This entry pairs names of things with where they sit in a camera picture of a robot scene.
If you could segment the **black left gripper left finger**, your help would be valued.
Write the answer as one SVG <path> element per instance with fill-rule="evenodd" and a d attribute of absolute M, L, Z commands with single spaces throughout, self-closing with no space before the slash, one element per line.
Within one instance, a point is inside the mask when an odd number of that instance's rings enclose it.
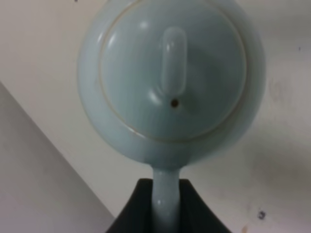
<path fill-rule="evenodd" d="M 152 179 L 140 179 L 107 233 L 151 233 L 152 230 Z"/>

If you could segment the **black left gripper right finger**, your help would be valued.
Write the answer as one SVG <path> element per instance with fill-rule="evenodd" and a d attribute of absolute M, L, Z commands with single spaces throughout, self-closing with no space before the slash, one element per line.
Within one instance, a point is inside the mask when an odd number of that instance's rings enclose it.
<path fill-rule="evenodd" d="M 180 233 L 230 233 L 231 231 L 205 204 L 191 182 L 179 180 Z"/>

